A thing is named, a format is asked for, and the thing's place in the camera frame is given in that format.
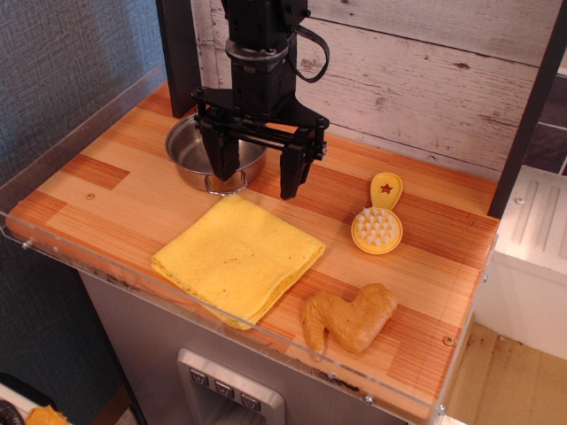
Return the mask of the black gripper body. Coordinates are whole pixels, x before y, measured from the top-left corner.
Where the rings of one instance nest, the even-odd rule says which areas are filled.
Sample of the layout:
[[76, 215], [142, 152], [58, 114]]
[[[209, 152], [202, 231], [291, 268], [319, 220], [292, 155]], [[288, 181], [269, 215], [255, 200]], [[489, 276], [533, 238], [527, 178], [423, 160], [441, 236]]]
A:
[[214, 148], [241, 139], [280, 151], [303, 149], [309, 161], [323, 159], [329, 121], [301, 104], [295, 88], [296, 70], [286, 60], [269, 71], [233, 64], [230, 89], [192, 92], [203, 139]]

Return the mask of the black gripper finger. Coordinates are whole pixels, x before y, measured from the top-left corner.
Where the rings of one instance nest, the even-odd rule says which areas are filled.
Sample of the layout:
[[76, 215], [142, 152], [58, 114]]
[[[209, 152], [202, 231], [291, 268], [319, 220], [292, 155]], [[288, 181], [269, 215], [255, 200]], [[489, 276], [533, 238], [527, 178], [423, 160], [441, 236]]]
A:
[[313, 146], [289, 145], [280, 156], [280, 189], [282, 199], [297, 196], [299, 186], [306, 182], [315, 160]]
[[225, 182], [240, 167], [239, 141], [227, 127], [200, 124], [200, 133], [214, 175]]

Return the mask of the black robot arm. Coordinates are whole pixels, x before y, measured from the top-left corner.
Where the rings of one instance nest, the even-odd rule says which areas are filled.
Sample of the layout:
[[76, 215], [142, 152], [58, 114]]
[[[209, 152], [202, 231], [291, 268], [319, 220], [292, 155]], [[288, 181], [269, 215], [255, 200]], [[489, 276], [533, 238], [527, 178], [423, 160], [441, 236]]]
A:
[[231, 63], [229, 89], [196, 88], [197, 124], [214, 175], [227, 181], [240, 166], [239, 142], [280, 155], [281, 197], [296, 197], [311, 164], [324, 158], [330, 122], [296, 98], [298, 37], [328, 44], [301, 22], [310, 16], [305, 1], [225, 1], [229, 23], [225, 51]]

